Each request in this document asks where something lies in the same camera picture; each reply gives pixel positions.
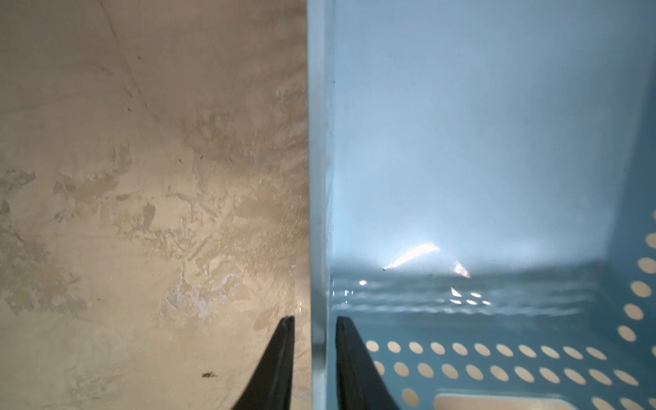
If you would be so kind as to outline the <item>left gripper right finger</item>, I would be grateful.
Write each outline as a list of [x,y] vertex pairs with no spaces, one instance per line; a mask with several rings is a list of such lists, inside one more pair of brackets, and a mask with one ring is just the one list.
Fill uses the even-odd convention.
[[337,402],[341,410],[399,410],[385,387],[354,321],[340,316],[336,329]]

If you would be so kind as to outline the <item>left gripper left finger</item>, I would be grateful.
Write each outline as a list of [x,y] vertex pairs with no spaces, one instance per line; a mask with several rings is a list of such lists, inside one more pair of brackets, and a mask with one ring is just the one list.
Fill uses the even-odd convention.
[[233,409],[288,410],[290,408],[295,347],[295,318],[281,319],[249,384]]

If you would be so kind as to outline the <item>light blue plastic basket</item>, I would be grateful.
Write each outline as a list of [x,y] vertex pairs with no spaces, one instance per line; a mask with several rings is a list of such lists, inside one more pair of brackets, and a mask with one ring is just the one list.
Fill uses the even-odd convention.
[[654,2],[307,23],[314,408],[654,408]]

